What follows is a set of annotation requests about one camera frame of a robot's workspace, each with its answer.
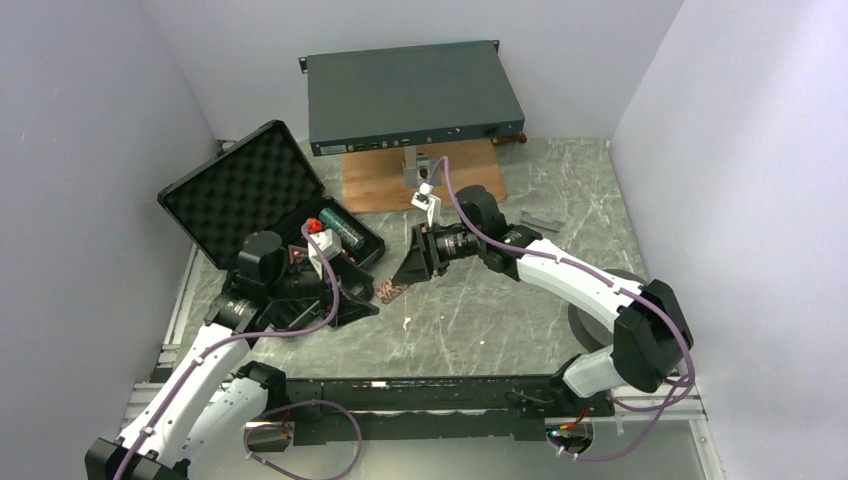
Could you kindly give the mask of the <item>black poker set case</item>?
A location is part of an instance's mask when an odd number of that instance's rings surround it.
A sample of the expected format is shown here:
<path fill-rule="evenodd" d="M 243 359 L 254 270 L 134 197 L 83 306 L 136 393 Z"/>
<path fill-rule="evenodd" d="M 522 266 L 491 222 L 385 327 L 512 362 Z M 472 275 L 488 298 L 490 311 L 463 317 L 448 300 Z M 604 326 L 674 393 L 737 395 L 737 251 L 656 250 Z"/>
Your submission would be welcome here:
<path fill-rule="evenodd" d="M 324 183 L 281 120 L 262 125 L 220 151 L 161 190 L 157 201 L 211 263 L 226 274 L 220 293 L 210 303 L 205 323 L 229 326 L 238 333 L 268 326 L 257 313 L 238 315 L 227 305 L 225 281 L 235 269 L 237 254 L 248 235 L 273 231 L 286 244 L 308 251 L 301 228 L 310 218 L 320 220 L 320 211 L 329 207 L 366 238 L 363 247 L 353 249 L 338 235 L 342 242 L 340 254 L 369 272 L 385 252 L 385 242 L 379 235 L 327 195 Z M 364 292 L 372 302 L 375 289 L 350 288 L 335 276 L 339 294 Z"/>

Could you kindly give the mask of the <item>orange poker chip stack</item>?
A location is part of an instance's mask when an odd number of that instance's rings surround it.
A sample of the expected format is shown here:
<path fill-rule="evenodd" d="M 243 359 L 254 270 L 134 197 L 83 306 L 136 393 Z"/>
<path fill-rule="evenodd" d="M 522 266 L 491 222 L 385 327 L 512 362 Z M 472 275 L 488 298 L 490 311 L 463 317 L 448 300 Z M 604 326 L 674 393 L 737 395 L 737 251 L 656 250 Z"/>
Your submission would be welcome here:
<path fill-rule="evenodd" d="M 375 294 L 383 305 L 388 305 L 401 297 L 409 288 L 409 284 L 396 283 L 393 279 L 388 279 L 376 288 Z"/>

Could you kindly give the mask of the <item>black triangular all-in button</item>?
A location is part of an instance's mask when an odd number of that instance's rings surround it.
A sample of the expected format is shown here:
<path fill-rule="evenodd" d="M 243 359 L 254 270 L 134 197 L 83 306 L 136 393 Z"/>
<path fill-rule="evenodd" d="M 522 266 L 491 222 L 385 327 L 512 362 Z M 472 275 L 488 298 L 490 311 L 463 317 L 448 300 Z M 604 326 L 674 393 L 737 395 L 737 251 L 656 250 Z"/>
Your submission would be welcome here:
<path fill-rule="evenodd" d="M 308 251 L 297 245 L 288 245 L 287 254 L 291 265 L 298 265 L 303 262 L 303 258 L 308 256 Z"/>

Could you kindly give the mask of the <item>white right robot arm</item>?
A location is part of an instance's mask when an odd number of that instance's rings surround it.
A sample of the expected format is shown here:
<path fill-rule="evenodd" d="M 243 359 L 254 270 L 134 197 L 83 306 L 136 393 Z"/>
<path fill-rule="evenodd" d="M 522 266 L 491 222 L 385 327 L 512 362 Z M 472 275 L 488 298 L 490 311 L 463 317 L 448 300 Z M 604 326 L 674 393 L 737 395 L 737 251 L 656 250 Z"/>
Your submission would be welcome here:
<path fill-rule="evenodd" d="M 590 397 L 629 386 L 655 392 L 672 373 L 679 385 L 693 382 L 693 338 L 673 289 L 660 280 L 647 284 L 593 267 L 566 253 L 539 232 L 507 223 L 494 197 L 481 185 L 455 197 L 460 220 L 440 224 L 440 200 L 424 184 L 412 203 L 426 222 L 412 228 L 401 265 L 377 290 L 391 303 L 410 286 L 442 276 L 451 262 L 480 258 L 491 271 L 539 287 L 595 319 L 611 334 L 610 344 L 566 362 L 553 378 L 551 401 L 574 415 Z"/>

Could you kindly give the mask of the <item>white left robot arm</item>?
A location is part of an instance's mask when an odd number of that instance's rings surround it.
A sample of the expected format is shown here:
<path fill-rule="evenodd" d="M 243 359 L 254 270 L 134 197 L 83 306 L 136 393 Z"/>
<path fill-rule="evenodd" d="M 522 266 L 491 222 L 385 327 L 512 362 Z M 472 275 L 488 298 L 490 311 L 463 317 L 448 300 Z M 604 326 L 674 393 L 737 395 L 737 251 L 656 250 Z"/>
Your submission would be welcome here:
<path fill-rule="evenodd" d="M 373 278 L 336 232 L 301 230 L 300 249 L 275 232 L 249 235 L 191 348 L 150 403 L 114 440 L 85 455 L 90 479 L 186 479 L 218 438 L 250 420 L 297 415 L 286 374 L 246 355 L 261 338 L 295 338 L 378 313 Z"/>

